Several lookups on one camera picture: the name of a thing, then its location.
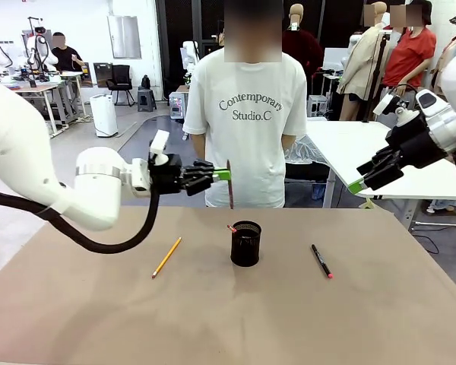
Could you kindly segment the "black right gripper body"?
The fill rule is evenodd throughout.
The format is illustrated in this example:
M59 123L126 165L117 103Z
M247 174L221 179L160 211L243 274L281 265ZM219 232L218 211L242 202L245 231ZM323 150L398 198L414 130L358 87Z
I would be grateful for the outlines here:
M401 126L395 126L386 137L399 167L427 167L446 157L432 140L425 118L419 114Z

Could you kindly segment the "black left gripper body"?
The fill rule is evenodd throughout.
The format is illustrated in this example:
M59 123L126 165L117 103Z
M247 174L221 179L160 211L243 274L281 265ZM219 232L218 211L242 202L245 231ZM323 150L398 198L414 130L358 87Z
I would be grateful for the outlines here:
M176 194L182 190L182 160L178 154L152 154L148 169L151 195Z

